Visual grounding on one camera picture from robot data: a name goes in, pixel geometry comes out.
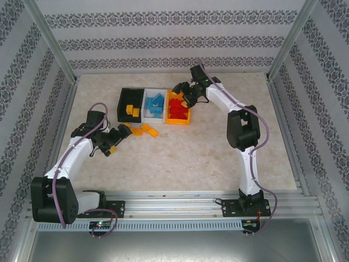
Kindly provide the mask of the black plastic bin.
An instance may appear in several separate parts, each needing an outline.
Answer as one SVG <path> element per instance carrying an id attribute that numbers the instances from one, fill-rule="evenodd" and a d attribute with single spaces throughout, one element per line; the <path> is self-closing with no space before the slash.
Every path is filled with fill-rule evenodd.
<path id="1" fill-rule="evenodd" d="M 122 88 L 117 106 L 118 122 L 141 123 L 142 122 L 142 104 L 144 88 Z M 132 105 L 134 109 L 139 109 L 139 115 L 127 114 L 127 106 Z"/>

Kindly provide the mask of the white plastic bin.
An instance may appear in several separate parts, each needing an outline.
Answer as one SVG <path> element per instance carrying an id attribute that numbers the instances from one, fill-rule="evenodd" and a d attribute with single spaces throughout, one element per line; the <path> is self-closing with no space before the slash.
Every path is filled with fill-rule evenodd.
<path id="1" fill-rule="evenodd" d="M 150 113 L 149 109 L 146 109 L 146 99 L 147 97 L 155 97 L 158 93 L 161 93 L 164 96 L 164 103 L 160 105 L 153 105 L 163 108 L 162 118 L 154 118 Z M 142 104 L 142 122 L 144 123 L 165 123 L 165 110 L 166 110 L 166 98 L 167 98 L 167 90 L 166 89 L 158 89 L 158 88 L 145 88 L 144 96 L 143 96 L 143 104 Z"/>

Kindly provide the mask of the short aluminium corner post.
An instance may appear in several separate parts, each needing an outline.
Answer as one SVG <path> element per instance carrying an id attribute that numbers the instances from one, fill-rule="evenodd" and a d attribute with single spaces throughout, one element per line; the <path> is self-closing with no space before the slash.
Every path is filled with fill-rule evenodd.
<path id="1" fill-rule="evenodd" d="M 10 262 L 28 262 L 34 239 L 37 233 L 38 224 L 33 218 L 26 218 L 16 242 L 14 254 Z"/>
<path id="2" fill-rule="evenodd" d="M 332 237 L 323 217 L 316 216 L 310 219 L 312 231 L 322 262 L 339 262 Z"/>

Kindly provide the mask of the aluminium table side rail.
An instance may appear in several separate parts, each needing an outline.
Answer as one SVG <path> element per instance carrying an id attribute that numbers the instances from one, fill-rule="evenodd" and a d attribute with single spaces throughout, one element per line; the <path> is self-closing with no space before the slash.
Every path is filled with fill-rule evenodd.
<path id="1" fill-rule="evenodd" d="M 70 90 L 67 93 L 67 99 L 65 100 L 59 125 L 57 126 L 55 137 L 53 139 L 52 149 L 50 151 L 49 158 L 45 164 L 43 174 L 40 175 L 40 177 L 44 177 L 45 174 L 51 170 L 51 168 L 56 164 L 57 160 L 59 159 L 59 152 L 62 147 L 65 130 L 68 125 L 69 116 L 73 107 L 78 84 L 79 81 L 76 80 L 73 84 L 71 84 Z"/>
<path id="2" fill-rule="evenodd" d="M 291 166 L 291 169 L 293 172 L 294 180 L 296 181 L 297 184 L 299 184 L 303 195 L 309 197 L 310 193 L 309 193 L 308 187 L 306 185 L 306 181 L 305 181 L 302 169 L 301 169 L 299 159 L 298 159 L 297 154 L 296 154 L 296 150 L 294 149 L 294 146 L 293 146 L 291 134 L 290 134 L 290 131 L 288 129 L 287 121 L 286 121 L 284 112 L 282 110 L 282 106 L 281 106 L 280 100 L 278 98 L 278 95 L 277 95 L 277 92 L 275 89 L 275 85 L 273 82 L 270 82 L 269 80 L 267 80 L 267 86 L 268 86 L 270 98 L 271 98 L 273 106 L 274 106 L 275 114 L 276 114 L 276 117 L 278 120 L 278 124 L 280 127 L 282 139 L 284 141 L 284 145 L 285 145 L 285 149 L 286 149 L 286 152 L 288 155 L 290 166 Z"/>

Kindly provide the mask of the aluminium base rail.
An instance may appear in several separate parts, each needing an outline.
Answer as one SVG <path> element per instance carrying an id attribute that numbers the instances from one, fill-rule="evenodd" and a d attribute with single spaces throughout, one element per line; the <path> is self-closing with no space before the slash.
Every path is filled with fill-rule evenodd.
<path id="1" fill-rule="evenodd" d="M 238 199 L 238 191 L 105 191 L 107 201 L 125 201 L 123 218 L 111 210 L 115 219 L 186 220 L 186 219 L 255 219 L 257 217 L 223 217 L 222 201 Z M 304 196 L 292 190 L 282 193 L 263 193 L 270 204 L 271 215 L 262 219 L 311 218 L 322 215 L 320 203 L 315 196 Z M 76 218 L 97 221 L 110 218 Z"/>

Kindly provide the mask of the small green circuit board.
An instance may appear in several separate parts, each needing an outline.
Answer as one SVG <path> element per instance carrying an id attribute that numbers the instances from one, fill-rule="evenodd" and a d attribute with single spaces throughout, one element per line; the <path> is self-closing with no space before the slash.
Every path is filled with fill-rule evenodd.
<path id="1" fill-rule="evenodd" d="M 109 230 L 111 228 L 112 223 L 110 221 L 94 221 L 89 223 L 89 229 L 92 230 Z"/>
<path id="2" fill-rule="evenodd" d="M 259 219 L 242 220 L 242 226 L 244 229 L 259 230 L 260 220 Z"/>

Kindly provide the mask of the aluminium frame post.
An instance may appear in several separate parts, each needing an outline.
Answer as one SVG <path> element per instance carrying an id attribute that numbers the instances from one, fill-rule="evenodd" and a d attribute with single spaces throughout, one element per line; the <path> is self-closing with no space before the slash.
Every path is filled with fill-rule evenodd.
<path id="1" fill-rule="evenodd" d="M 41 35 L 45 39 L 49 48 L 53 52 L 55 58 L 58 61 L 58 64 L 63 69 L 66 77 L 70 83 L 75 83 L 77 76 L 74 73 L 68 59 L 66 58 L 58 40 L 56 39 L 52 29 L 50 28 L 48 22 L 46 21 L 45 16 L 39 9 L 36 0 L 22 0 L 25 8 L 28 10 L 30 16 L 38 27 Z"/>
<path id="2" fill-rule="evenodd" d="M 267 80 L 269 82 L 275 79 L 280 67 L 282 66 L 282 63 L 286 59 L 291 47 L 294 45 L 294 42 L 298 38 L 300 32 L 302 31 L 302 28 L 308 20 L 308 17 L 311 15 L 317 2 L 318 0 L 305 0 L 302 8 L 295 18 L 290 31 L 288 32 L 283 44 L 281 45 L 278 54 L 276 55 L 269 72 L 266 74 Z"/>

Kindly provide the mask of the grey metal sheet panel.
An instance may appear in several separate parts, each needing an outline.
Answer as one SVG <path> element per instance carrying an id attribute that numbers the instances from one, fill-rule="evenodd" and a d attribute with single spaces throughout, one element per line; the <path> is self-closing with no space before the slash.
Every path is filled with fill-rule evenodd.
<path id="1" fill-rule="evenodd" d="M 28 262 L 323 262 L 311 236 L 236 231 L 113 233 L 39 232 Z"/>

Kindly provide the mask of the orange plastic bin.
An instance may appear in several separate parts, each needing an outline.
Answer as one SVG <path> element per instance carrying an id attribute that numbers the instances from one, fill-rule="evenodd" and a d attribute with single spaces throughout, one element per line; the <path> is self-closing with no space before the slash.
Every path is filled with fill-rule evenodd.
<path id="1" fill-rule="evenodd" d="M 170 106 L 169 106 L 169 101 L 171 99 L 179 99 L 181 101 L 183 101 L 183 94 L 175 94 L 173 93 L 171 90 L 167 91 L 167 98 L 166 98 L 166 110 L 165 110 L 165 123 L 166 124 L 178 124 L 178 125 L 189 125 L 190 124 L 190 118 L 191 118 L 191 110 L 189 109 L 186 120 L 178 120 L 178 119 L 170 119 Z"/>

